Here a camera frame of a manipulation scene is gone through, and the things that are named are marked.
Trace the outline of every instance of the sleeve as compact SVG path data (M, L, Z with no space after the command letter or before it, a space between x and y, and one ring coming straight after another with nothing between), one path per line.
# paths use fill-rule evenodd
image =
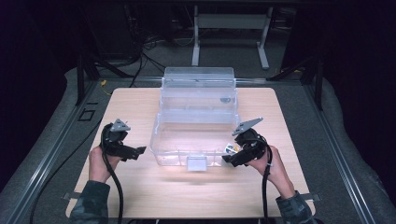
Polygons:
M284 223L288 224L317 224L312 216L311 208L305 202L301 194L296 190L293 197L288 199L276 199L280 215Z
M89 180L70 213L69 223L107 223L107 198L110 186Z

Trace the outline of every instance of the gray carpet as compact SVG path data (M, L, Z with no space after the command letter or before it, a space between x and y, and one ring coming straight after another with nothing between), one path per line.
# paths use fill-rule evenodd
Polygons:
M257 36L260 35L223 32L207 34L206 38L204 35L201 41L200 66L233 67L237 78L273 76L280 67L288 33L278 30L271 33L266 46L271 67L268 71L263 71L260 67L259 56L255 48ZM179 40L179 43L183 41L188 41L188 39ZM165 66L190 66L191 64L191 45L181 47L178 44L161 42L155 48L145 50L145 52L150 58ZM120 69L133 74L137 67L138 63L134 63ZM20 204L18 203L19 199L29 185L31 177L34 176L36 168L42 162L42 158L55 147L59 147L60 153L53 158L50 173L54 172L76 148L78 150L49 182L41 195L35 210L35 223L67 223L64 211L68 201L61 197L65 192L72 191L76 185L92 139L97 132L94 127L103 116L110 99L105 91L112 92L116 88L128 87L131 82L131 79L118 78L106 69L100 68L100 70L103 78L108 80L107 84L101 88L99 82L87 80L86 86L89 87L92 84L93 87L92 91L87 91L87 97L81 106L74 106L77 100L76 70L65 74L68 79L68 88L63 100L31 153L0 195L0 223L7 223L11 215L18 213L15 211L15 204ZM147 62L141 70L140 79L136 81L134 88L160 87L160 82L144 81L144 77L161 77L162 75L163 72L160 69L151 62ZM323 85L323 112L318 112L313 106L309 88L299 85L298 82L240 83L238 86L241 88L270 87L276 91L308 187L311 192L318 193L322 198L321 201L315 203L316 218L324 223L364 223L351 200L345 180L340 175L339 167L334 161L328 135L320 123L318 114L324 114L331 124L335 138L373 215L373 219L369 220L374 220L377 223L396 223L396 210L388 200L386 192L382 190L375 172L361 159L359 152L347 137L340 106L332 92L332 86L328 82L325 81ZM72 118L69 132L61 134L64 126L67 126L69 116L74 111L77 111L77 116ZM84 120L90 115L92 115L91 120ZM64 137L64 144L57 146L55 143L60 137ZM21 211L21 223L27 223L30 204L26 204L26 210Z

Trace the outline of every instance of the wooden tabletop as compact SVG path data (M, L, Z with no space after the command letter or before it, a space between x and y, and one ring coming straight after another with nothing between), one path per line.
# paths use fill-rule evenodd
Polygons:
M238 112L242 121L263 117L254 126L270 145L276 146L294 187L308 193L276 94L270 88L239 88ZM262 176L245 166L208 167L206 172L188 172L186 166L160 166L149 150L155 117L159 111L160 89L117 89L113 92L92 147L100 144L100 132L116 119L132 128L123 143L148 149L137 161L120 162L116 174L124 196L124 217L130 218L238 218L263 217ZM82 192L88 180L88 157L75 192ZM119 194L112 178L107 181L110 217L119 212ZM279 196L274 185L267 185L268 213L280 217L276 205ZM76 204L66 209L69 217ZM307 202L315 214L312 202Z

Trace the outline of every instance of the transparent plastic bin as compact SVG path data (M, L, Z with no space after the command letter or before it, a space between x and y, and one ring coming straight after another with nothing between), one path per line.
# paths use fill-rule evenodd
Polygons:
M160 165L224 164L239 124L232 68L166 68L150 149Z

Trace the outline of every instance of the hand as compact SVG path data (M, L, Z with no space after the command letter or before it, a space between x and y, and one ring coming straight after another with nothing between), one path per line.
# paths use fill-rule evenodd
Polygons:
M108 155L107 158L111 167L113 168L113 170L115 170L121 158L115 156L108 156ZM94 147L90 151L89 179L106 183L109 178L110 178L110 173L108 172L105 162L103 161L102 149L100 147Z
M294 186L289 179L283 161L280 158L278 149L273 146L269 147L271 148L271 151L273 153L273 159L272 166L270 168L270 174L268 175L268 180L275 185L282 199L288 199L295 194ZM249 161L247 165L252 166L257 171L259 171L261 175L263 175L267 163L268 150L265 150L264 155L260 159Z

